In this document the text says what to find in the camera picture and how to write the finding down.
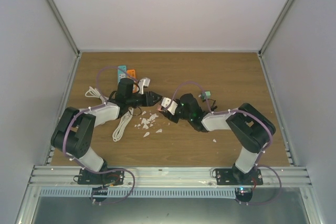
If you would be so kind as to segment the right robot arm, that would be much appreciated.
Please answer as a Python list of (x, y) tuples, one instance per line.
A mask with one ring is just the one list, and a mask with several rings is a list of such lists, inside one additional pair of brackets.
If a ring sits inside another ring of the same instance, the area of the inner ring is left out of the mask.
[(233, 180), (240, 185), (251, 179), (251, 170), (272, 143), (276, 132), (274, 124), (249, 103), (225, 112), (216, 112), (214, 109), (206, 112), (190, 93), (175, 100), (163, 98), (161, 113), (174, 123), (188, 121), (198, 132), (231, 130), (242, 145), (232, 172)]

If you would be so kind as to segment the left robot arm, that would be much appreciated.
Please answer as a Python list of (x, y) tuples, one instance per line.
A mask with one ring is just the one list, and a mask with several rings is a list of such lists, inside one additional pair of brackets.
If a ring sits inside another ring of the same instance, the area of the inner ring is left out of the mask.
[(156, 105), (162, 96), (145, 91), (149, 83), (148, 78), (140, 81), (123, 78), (108, 98), (102, 96), (101, 105), (81, 110), (67, 107), (53, 132), (51, 146), (90, 171), (90, 178), (96, 184), (103, 184), (108, 179), (108, 171), (103, 168), (104, 159), (91, 148), (94, 128), (122, 118), (131, 108)]

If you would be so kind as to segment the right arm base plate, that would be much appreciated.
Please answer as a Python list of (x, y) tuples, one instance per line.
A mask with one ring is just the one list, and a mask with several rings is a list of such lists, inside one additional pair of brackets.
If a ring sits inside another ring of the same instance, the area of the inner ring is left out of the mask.
[(215, 168), (212, 171), (212, 177), (216, 179), (217, 185), (242, 185), (252, 186), (263, 185), (263, 179), (260, 169), (252, 169), (248, 173), (244, 174), (235, 168)]

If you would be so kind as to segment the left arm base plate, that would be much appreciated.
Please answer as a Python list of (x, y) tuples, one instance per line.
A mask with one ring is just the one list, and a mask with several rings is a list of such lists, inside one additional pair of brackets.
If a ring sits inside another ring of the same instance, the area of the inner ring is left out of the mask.
[(73, 177), (78, 185), (117, 186), (123, 185), (125, 170), (121, 168), (108, 168), (108, 173), (97, 174), (81, 169), (79, 174)]

